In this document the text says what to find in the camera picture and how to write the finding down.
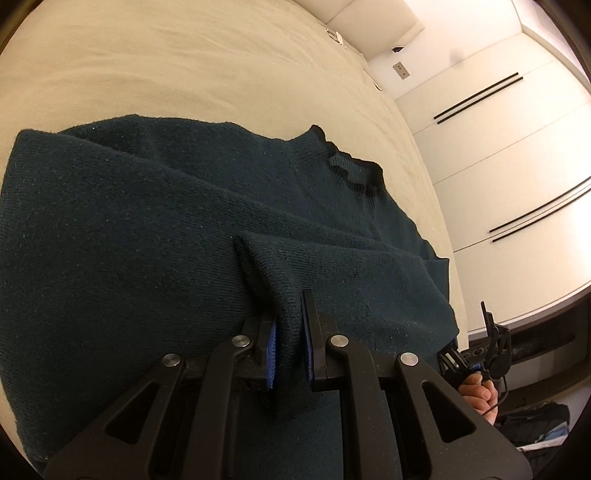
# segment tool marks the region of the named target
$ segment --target white bed sheet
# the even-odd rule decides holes
[[[44,0],[0,55],[0,172],[23,128],[129,113],[231,121],[283,139],[320,125],[341,150],[383,168],[390,195],[451,259],[465,348],[435,191],[398,108],[367,69],[290,0]],[[3,394],[0,385],[0,423],[19,444]]]

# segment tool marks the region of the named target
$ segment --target cabinet door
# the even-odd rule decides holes
[[[436,184],[454,251],[491,237],[491,229],[560,197],[589,178],[590,128],[591,102],[588,102]]]
[[[434,116],[499,80],[521,75],[555,58],[532,38],[520,33],[468,57],[396,100],[414,134],[436,123]]]
[[[436,184],[574,111],[587,90],[557,60],[414,138]]]
[[[481,300],[499,323],[542,311],[591,284],[591,190],[524,230],[454,257],[469,331],[484,327]]]

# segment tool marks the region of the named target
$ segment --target hand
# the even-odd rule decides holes
[[[480,373],[470,375],[457,391],[480,415],[499,401],[499,392],[496,390],[495,384],[492,380],[482,383]],[[484,418],[488,423],[494,425],[498,413],[499,408],[497,407],[487,413]]]

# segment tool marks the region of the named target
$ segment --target knit sweater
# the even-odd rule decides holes
[[[372,349],[432,359],[457,335],[448,260],[381,168],[316,126],[290,141],[135,115],[25,130],[0,275],[0,375],[39,471],[162,355],[210,352],[273,309],[277,405],[245,413],[238,478],[341,478],[337,395],[304,380],[301,290]]]

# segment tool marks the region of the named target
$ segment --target black clamp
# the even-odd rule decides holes
[[[233,477],[239,397],[272,384],[275,323],[247,319],[212,353],[165,355],[51,457],[46,480]]]
[[[486,311],[483,301],[480,307],[488,337],[461,353],[457,351],[457,342],[452,342],[437,356],[441,375],[455,389],[474,372],[480,372],[483,381],[498,381],[506,376],[511,368],[510,330],[495,323],[492,313]]]
[[[532,478],[523,454],[417,355],[341,335],[310,290],[302,305],[310,386],[340,391],[345,479],[398,480],[394,436],[403,479]]]
[[[341,335],[310,290],[302,310],[310,385],[340,391],[345,479],[401,480],[397,457],[405,480],[531,479],[523,454],[417,355]],[[272,318],[248,319],[210,354],[165,355],[50,459],[45,479],[233,478],[241,392],[272,386]]]

